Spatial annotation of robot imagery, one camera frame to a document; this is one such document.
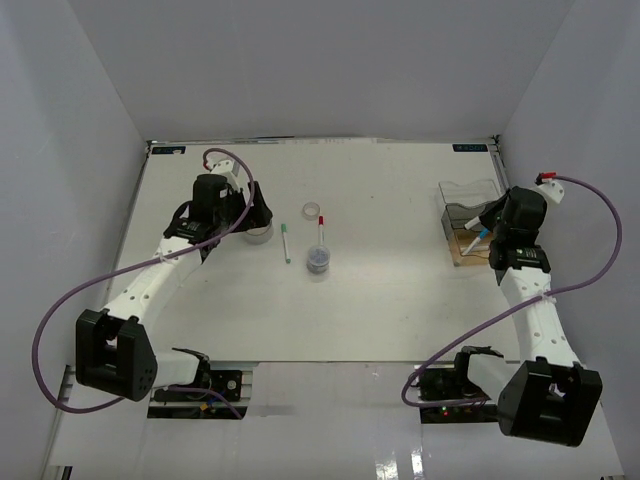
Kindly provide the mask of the red capped white marker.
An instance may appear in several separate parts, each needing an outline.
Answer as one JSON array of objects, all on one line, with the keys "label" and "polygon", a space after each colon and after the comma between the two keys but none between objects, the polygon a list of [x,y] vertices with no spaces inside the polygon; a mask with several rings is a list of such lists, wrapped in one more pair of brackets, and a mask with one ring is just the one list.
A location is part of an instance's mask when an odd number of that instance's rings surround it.
[{"label": "red capped white marker", "polygon": [[318,245],[324,246],[324,216],[319,215],[318,217]]}]

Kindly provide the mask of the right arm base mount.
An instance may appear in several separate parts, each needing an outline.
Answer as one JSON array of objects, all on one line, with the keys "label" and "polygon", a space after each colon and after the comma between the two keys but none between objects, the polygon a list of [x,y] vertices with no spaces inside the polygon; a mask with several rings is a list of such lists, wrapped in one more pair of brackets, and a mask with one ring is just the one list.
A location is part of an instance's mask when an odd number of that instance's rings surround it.
[{"label": "right arm base mount", "polygon": [[421,407],[422,425],[496,423],[497,405],[474,384],[459,381],[452,364],[430,367],[413,380],[408,392],[416,394],[422,403],[436,403],[435,407]]}]

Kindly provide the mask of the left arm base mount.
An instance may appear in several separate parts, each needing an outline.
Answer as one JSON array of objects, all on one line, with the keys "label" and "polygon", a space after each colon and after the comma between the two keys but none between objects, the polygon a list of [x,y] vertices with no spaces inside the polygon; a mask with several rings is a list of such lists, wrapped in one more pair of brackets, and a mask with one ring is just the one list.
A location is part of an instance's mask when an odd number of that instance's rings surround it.
[{"label": "left arm base mount", "polygon": [[147,410],[149,419],[241,420],[249,394],[243,392],[242,370],[209,370],[187,386],[156,390]]}]

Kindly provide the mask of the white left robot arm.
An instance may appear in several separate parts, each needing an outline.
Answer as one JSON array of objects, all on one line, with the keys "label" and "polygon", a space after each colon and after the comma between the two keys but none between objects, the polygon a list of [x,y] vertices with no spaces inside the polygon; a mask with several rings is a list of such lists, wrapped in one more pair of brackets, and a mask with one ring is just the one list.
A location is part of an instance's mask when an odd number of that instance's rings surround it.
[{"label": "white left robot arm", "polygon": [[132,401],[160,387],[177,385],[199,399],[211,387],[205,355],[185,348],[161,352],[150,334],[162,310],[184,281],[207,259],[223,235],[270,226],[273,214],[257,181],[250,191],[217,174],[200,174],[192,198],[181,204],[162,234],[153,264],[101,310],[76,321],[76,380]]}]

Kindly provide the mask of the green capped white marker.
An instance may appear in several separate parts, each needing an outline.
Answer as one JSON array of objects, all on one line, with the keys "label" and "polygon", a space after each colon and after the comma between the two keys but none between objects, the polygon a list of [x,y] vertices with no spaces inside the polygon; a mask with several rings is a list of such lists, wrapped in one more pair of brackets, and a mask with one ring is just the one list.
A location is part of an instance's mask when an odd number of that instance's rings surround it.
[{"label": "green capped white marker", "polygon": [[281,235],[282,235],[285,263],[291,264],[292,259],[290,254],[289,241],[288,241],[288,227],[285,223],[281,224]]}]

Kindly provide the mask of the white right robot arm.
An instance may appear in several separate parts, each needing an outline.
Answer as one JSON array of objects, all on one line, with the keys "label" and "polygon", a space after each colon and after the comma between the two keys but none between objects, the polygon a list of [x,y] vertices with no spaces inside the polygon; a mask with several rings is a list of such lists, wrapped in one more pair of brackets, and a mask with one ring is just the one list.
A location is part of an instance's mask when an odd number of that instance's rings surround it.
[{"label": "white right robot arm", "polygon": [[492,234],[489,265],[511,309],[520,364],[508,364],[490,347],[466,346],[455,357],[451,384],[463,398],[482,392],[493,400],[504,435],[577,447],[603,385],[568,343],[551,292],[550,263],[536,242],[548,205],[563,196],[556,180],[513,187],[480,215]]}]

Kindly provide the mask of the black capped white marker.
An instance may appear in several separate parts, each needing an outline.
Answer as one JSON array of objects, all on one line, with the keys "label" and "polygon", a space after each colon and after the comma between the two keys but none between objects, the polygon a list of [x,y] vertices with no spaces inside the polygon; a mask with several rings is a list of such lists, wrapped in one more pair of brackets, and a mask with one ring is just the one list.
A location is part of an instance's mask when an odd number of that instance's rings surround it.
[{"label": "black capped white marker", "polygon": [[469,220],[468,222],[465,223],[464,229],[465,230],[471,230],[472,228],[474,228],[479,223],[480,223],[479,218],[478,217],[474,217],[473,219],[471,219],[471,220]]}]

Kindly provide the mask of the blue capped white marker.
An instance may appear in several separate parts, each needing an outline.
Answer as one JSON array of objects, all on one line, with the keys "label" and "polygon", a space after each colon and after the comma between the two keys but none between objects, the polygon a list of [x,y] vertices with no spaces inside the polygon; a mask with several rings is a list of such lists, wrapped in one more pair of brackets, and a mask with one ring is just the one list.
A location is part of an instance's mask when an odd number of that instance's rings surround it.
[{"label": "blue capped white marker", "polygon": [[490,233],[488,229],[483,229],[469,244],[469,246],[461,253],[462,256],[469,255],[478,245],[484,240],[484,238]]}]

